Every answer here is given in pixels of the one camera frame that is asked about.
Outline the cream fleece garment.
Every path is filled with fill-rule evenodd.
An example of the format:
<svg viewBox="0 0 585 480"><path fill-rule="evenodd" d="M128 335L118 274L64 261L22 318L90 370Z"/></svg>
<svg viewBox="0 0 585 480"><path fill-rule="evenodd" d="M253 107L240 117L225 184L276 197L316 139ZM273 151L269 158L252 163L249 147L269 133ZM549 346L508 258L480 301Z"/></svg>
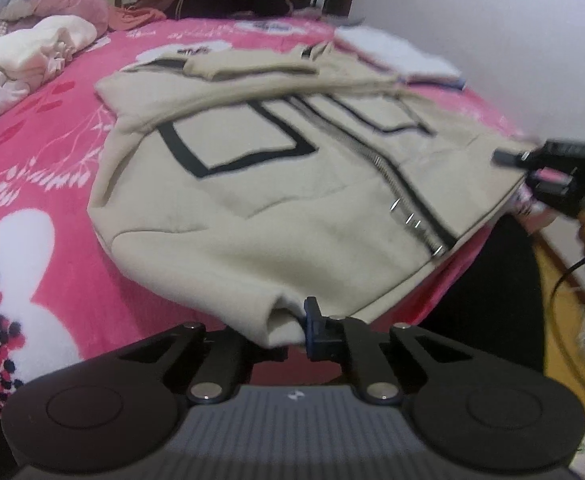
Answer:
<svg viewBox="0 0 585 480"><path fill-rule="evenodd" d="M0 37L0 71L12 80L46 82L96 39L96 27L84 18L49 16Z"/></svg>

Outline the folded white towel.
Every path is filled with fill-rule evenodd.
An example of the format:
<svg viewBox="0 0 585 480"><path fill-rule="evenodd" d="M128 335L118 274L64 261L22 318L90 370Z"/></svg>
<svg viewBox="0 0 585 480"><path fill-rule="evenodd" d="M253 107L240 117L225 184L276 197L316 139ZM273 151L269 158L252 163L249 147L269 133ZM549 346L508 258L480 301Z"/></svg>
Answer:
<svg viewBox="0 0 585 480"><path fill-rule="evenodd" d="M426 53L403 38L370 26L341 26L335 43L363 60L389 70L407 84L441 84L463 89L462 72L441 56Z"/></svg>

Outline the salmon orange cloth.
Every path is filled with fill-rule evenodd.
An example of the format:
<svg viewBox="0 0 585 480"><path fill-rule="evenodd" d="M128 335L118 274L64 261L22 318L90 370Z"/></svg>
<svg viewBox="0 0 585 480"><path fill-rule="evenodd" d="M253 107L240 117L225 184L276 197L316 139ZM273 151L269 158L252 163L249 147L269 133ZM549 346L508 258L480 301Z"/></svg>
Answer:
<svg viewBox="0 0 585 480"><path fill-rule="evenodd" d="M119 8L109 9L108 29L112 32L133 30L150 23L166 21L166 14L153 8Z"/></svg>

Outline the beige zip-up jacket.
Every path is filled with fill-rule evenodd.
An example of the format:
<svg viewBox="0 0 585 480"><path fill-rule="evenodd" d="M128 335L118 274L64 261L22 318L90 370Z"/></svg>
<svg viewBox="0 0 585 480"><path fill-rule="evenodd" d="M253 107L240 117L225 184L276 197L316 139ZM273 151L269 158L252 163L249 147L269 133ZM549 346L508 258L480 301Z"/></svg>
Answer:
<svg viewBox="0 0 585 480"><path fill-rule="evenodd" d="M163 55L96 84L116 114L87 212L129 280L266 348L303 303L371 322L505 209L525 144L329 44Z"/></svg>

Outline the pink floral bed blanket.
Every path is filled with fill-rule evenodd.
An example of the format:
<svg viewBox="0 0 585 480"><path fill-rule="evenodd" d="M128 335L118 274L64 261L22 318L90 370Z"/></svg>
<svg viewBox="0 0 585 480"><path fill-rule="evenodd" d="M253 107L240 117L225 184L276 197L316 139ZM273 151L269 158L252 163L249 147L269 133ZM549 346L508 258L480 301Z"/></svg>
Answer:
<svg viewBox="0 0 585 480"><path fill-rule="evenodd" d="M270 21L163 21L112 32L0 117L0 414L38 376L207 314L126 278L102 251L86 207L116 118L95 84L164 51L286 52L332 40L331 26Z"/></svg>

